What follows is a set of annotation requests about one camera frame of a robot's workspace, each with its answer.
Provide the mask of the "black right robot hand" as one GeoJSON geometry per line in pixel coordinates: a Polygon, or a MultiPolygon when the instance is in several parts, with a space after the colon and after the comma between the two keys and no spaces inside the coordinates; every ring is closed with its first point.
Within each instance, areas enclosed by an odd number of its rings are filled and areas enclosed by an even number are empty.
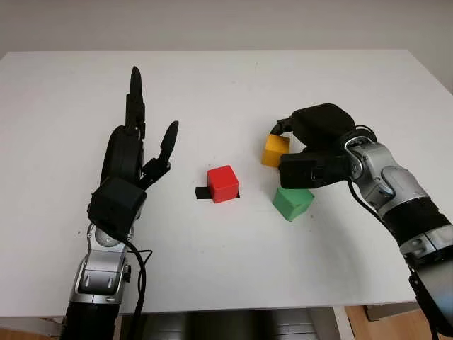
{"type": "Polygon", "coordinates": [[[291,132],[305,146],[305,152],[323,152],[354,129],[355,121],[348,113],[335,104],[323,103],[298,109],[278,120],[270,134],[291,132]]]}

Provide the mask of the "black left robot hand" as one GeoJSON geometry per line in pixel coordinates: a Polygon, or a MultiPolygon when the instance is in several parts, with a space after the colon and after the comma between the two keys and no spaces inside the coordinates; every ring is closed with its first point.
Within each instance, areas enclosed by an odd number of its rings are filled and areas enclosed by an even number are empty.
{"type": "Polygon", "coordinates": [[[108,141],[101,181],[118,177],[146,190],[170,169],[170,157],[176,143],[179,122],[173,121],[166,130],[157,158],[144,163],[146,131],[145,104],[142,95],[142,76],[133,67],[130,76],[130,92],[126,95],[125,124],[116,127],[108,141]]]}

